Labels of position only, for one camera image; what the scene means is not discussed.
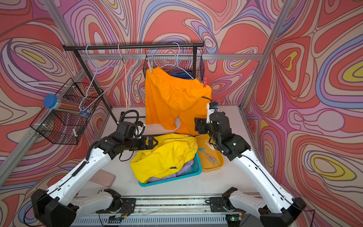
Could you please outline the white clothespin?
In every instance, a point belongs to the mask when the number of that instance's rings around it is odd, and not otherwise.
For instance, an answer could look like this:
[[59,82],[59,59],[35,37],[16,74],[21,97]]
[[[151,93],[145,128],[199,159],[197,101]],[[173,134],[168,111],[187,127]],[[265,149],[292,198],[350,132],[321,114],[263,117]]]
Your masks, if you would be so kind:
[[212,144],[209,144],[208,142],[205,142],[205,144],[211,149],[211,150],[215,150],[214,146]]

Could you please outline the yellow shorts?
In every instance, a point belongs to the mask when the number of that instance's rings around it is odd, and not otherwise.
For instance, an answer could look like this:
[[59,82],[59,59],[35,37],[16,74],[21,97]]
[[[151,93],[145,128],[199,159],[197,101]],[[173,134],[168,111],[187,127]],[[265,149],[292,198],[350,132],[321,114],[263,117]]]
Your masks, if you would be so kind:
[[153,150],[140,150],[130,162],[135,178],[145,184],[151,177],[163,178],[181,170],[198,151],[197,140],[189,135],[157,136]]

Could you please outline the pink clothespin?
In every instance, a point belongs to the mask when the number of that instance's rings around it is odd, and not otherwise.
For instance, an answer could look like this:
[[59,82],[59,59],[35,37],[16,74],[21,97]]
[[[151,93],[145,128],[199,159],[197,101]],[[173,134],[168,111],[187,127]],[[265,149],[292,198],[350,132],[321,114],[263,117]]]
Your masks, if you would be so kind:
[[206,157],[212,163],[213,166],[215,166],[216,164],[221,166],[221,164],[212,155],[206,153]]

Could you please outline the lilac shorts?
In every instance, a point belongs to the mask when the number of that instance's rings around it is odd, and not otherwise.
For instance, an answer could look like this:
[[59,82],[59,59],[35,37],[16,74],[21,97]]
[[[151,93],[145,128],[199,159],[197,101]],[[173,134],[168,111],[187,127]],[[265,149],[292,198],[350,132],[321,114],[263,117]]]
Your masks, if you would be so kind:
[[175,178],[175,177],[179,177],[181,176],[183,173],[187,172],[187,171],[191,171],[192,169],[192,166],[194,164],[194,160],[192,159],[191,161],[185,163],[183,165],[183,167],[181,168],[180,171],[172,174],[172,175],[169,175],[169,176],[166,176],[166,177],[163,177],[163,178],[156,178],[156,177],[151,177],[147,183],[153,183],[153,182],[159,182],[159,181],[163,181],[163,180],[167,180],[167,179],[171,179],[171,178]]

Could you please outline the orange shorts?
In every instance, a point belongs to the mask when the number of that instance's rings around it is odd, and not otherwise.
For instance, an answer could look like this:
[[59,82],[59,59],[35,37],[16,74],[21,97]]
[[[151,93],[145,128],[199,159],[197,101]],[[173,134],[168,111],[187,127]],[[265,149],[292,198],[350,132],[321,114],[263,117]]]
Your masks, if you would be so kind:
[[210,86],[197,79],[172,77],[158,67],[146,71],[145,91],[146,124],[159,124],[177,134],[199,135],[194,118],[207,117]]

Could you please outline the red clothespin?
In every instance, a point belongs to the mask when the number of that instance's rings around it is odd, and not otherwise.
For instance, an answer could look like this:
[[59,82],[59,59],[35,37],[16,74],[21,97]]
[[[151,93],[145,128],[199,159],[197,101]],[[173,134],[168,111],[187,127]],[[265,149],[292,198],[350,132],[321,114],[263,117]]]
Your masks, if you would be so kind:
[[203,79],[203,87],[205,88],[207,86],[207,77],[205,76]]

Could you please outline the light blue wire hanger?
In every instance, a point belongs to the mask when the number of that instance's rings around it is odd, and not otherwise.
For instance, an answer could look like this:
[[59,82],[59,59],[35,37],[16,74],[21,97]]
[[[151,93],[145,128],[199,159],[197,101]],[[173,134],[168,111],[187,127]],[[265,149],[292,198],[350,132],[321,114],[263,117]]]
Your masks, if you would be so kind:
[[[104,67],[98,67],[98,65],[92,60],[92,58],[90,57],[89,55],[89,52],[88,52],[88,48],[91,47],[93,45],[89,44],[86,46],[85,48],[85,53],[86,55],[88,56],[88,58],[90,59],[91,63],[93,64],[93,66],[95,67],[95,72],[94,72],[94,75],[92,77],[92,80],[91,80],[91,84],[89,85],[88,89],[86,90],[86,97],[84,97],[81,101],[81,103],[79,104],[79,107],[81,108],[82,107],[82,104],[83,104],[83,101],[88,97],[88,91],[91,87],[91,85],[93,84],[93,82],[96,82],[96,75],[98,73],[98,70],[99,69],[108,69],[108,68],[114,68],[116,66],[123,66],[123,62],[122,64],[115,64],[115,65],[109,65],[109,66],[104,66]],[[103,96],[104,93],[106,93],[113,85],[115,85],[118,81],[120,80],[120,78],[118,78],[108,89],[106,89],[105,91],[103,91],[92,103],[90,103],[87,107],[85,107],[83,110],[86,110],[88,109],[93,103],[95,103],[99,98],[101,98]]]

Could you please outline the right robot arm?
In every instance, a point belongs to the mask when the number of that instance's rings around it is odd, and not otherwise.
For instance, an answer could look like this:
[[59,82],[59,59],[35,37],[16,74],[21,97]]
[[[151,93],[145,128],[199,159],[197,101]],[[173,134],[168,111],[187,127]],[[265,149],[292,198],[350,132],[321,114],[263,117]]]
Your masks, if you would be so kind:
[[289,227],[307,211],[305,201],[283,189],[259,162],[247,141],[232,132],[224,112],[209,113],[207,118],[195,118],[194,122],[195,130],[208,135],[210,145],[235,164],[262,197],[258,199],[231,187],[222,194],[226,210],[242,210],[258,218],[265,227]]

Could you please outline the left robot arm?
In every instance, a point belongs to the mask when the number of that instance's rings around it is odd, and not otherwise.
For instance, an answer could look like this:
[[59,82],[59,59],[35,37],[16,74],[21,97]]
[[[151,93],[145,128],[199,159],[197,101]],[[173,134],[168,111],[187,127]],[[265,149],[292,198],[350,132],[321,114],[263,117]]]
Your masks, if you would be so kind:
[[121,195],[108,188],[95,196],[76,200],[78,191],[106,164],[125,150],[152,150],[158,145],[154,136],[144,136],[143,123],[136,110],[121,115],[115,132],[92,143],[86,157],[61,180],[31,196],[35,218],[45,227],[69,227],[86,215],[97,211],[118,213],[123,206]]

